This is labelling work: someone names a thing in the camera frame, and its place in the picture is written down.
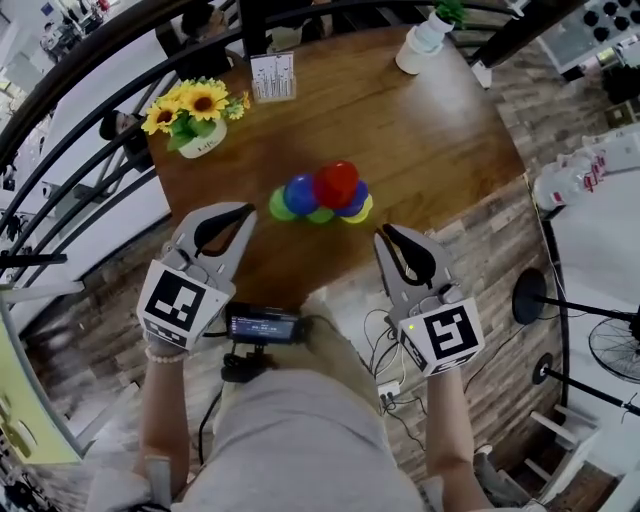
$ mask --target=wooden table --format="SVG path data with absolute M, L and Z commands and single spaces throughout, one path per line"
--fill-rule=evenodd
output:
M 523 173 L 498 112 L 450 45 L 417 77 L 393 60 L 406 28 L 359 32 L 295 51 L 297 99 L 254 105 L 224 142 L 197 160 L 151 137 L 156 170 L 177 225 L 190 211 L 246 201 L 258 224 L 236 273 L 236 300 L 293 307 L 313 290 L 373 260 L 384 222 L 441 226 Z M 222 79 L 249 89 L 247 70 Z M 373 196 L 367 222 L 279 222 L 277 187 L 333 160 L 350 160 Z

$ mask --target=purple ball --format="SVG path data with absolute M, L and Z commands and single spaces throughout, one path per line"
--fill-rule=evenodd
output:
M 367 187 L 364 181 L 360 180 L 356 186 L 356 195 L 353 201 L 351 201 L 351 204 L 344 208 L 338 208 L 334 210 L 334 212 L 339 217 L 355 217 L 360 213 L 360 210 L 362 210 L 367 197 L 369 197 L 369 187 Z

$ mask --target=flower pot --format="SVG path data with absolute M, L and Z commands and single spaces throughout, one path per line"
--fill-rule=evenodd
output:
M 427 65 L 429 57 L 435 55 L 442 49 L 442 43 L 425 49 L 416 40 L 416 27 L 413 27 L 407 34 L 407 38 L 396 55 L 396 64 L 409 75 L 417 75 Z
M 215 129 L 207 137 L 196 137 L 178 151 L 185 158 L 198 158 L 220 144 L 226 135 L 227 123 L 223 119 L 217 119 Z
M 454 25 L 442 21 L 432 12 L 429 19 L 417 27 L 413 27 L 396 55 L 398 67 L 410 75 L 417 75 L 432 57 L 442 49 L 442 40 Z

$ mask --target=black railing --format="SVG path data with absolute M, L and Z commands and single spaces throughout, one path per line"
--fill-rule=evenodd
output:
M 53 70 L 47 74 L 38 84 L 33 93 L 27 98 L 23 106 L 16 112 L 13 119 L 8 123 L 5 130 L 0 134 L 0 166 L 6 166 L 16 150 L 29 135 L 31 130 L 35 128 L 37 123 L 57 104 L 57 102 L 67 94 L 80 80 L 88 75 L 102 62 L 117 51 L 124 48 L 136 38 L 144 33 L 153 30 L 160 24 L 175 18 L 181 14 L 194 1 L 198 0 L 143 0 L 135 6 L 131 7 L 124 13 L 120 14 L 113 20 L 106 23 L 103 27 L 91 34 L 69 55 L 67 55 Z M 223 4 L 223 9 L 229 8 L 233 0 L 227 0 Z M 310 7 L 290 10 L 284 13 L 270 13 L 264 0 L 237 0 L 238 15 L 241 20 L 241 27 L 227 31 L 226 33 L 204 41 L 198 45 L 183 49 L 177 54 L 169 57 L 165 61 L 157 64 L 139 77 L 122 87 L 119 91 L 112 94 L 104 100 L 98 107 L 88 113 L 82 121 L 80 121 L 66 136 L 46 155 L 42 162 L 31 173 L 22 188 L 16 193 L 14 200 L 5 210 L 0 219 L 0 233 L 2 233 L 9 223 L 9 220 L 15 215 L 20 205 L 34 187 L 42 180 L 49 171 L 51 166 L 74 144 L 80 137 L 87 132 L 92 126 L 100 121 L 104 115 L 116 108 L 124 100 L 143 90 L 145 87 L 161 80 L 168 73 L 175 71 L 178 66 L 184 64 L 190 59 L 197 58 L 198 54 L 212 47 L 225 47 L 229 43 L 243 40 L 245 47 L 245 57 L 265 53 L 267 50 L 267 33 L 266 31 L 283 24 L 290 24 L 297 21 L 303 21 L 309 18 L 318 18 L 326 15 L 336 15 L 342 12 L 356 12 L 364 9 L 376 8 L 393 8 L 398 6 L 432 6 L 433 1 L 421 0 L 338 0 L 332 3 L 314 5 Z M 505 15 L 505 20 L 511 20 L 506 26 L 513 27 L 514 23 L 520 20 L 511 19 L 514 13 L 504 7 L 495 4 L 485 4 L 482 2 L 464 2 L 467 9 L 477 9 L 481 11 Z M 543 24 L 543 20 L 538 20 L 538 25 Z M 470 23 L 466 27 L 467 30 L 478 32 L 495 32 L 493 37 L 488 41 L 460 41 L 456 42 L 459 48 L 478 48 L 482 45 L 476 55 L 482 54 L 489 56 L 485 64 L 490 64 L 490 60 L 498 60 L 501 56 L 512 51 L 511 47 L 505 46 L 501 42 L 502 48 L 496 48 L 492 41 L 504 41 L 500 37 L 501 26 L 483 23 Z M 114 140 L 105 145 L 78 170 L 69 177 L 66 182 L 57 189 L 54 194 L 47 200 L 41 210 L 31 219 L 18 239 L 13 244 L 8 256 L 15 256 L 24 246 L 31 234 L 40 225 L 42 220 L 60 203 L 60 201 L 97 165 L 104 160 L 110 158 L 123 143 L 131 138 L 136 130 L 139 129 L 140 123 L 129 128 L 126 132 L 118 135 Z M 33 253 L 42 252 L 54 237 L 67 227 L 74 219 L 81 214 L 83 210 L 93 200 L 103 197 L 108 188 L 122 179 L 132 168 L 140 163 L 148 153 L 140 154 L 131 161 L 126 162 L 118 169 L 113 171 L 106 179 L 100 180 L 93 190 L 86 194 L 77 204 L 75 204 L 67 213 L 59 219 L 49 232 L 39 241 L 34 248 Z M 148 183 L 155 176 L 153 170 L 141 175 L 136 181 L 127 188 L 117 192 L 109 201 L 101 205 L 96 211 L 88 215 L 80 224 L 69 234 L 63 242 L 53 250 L 54 255 L 60 255 L 66 247 L 78 238 L 83 232 L 102 217 L 106 212 L 119 204 L 129 194 L 138 190 L 145 183 Z M 25 281 L 23 286 L 30 286 L 44 270 L 44 267 L 38 269 Z M 20 279 L 25 269 L 18 270 L 12 277 L 12 282 Z

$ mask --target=hand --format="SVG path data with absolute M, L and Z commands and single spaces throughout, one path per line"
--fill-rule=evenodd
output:
M 178 345 L 164 341 L 153 334 L 149 336 L 147 331 L 144 338 L 149 343 L 149 352 L 156 357 L 173 357 L 185 352 L 185 349 Z

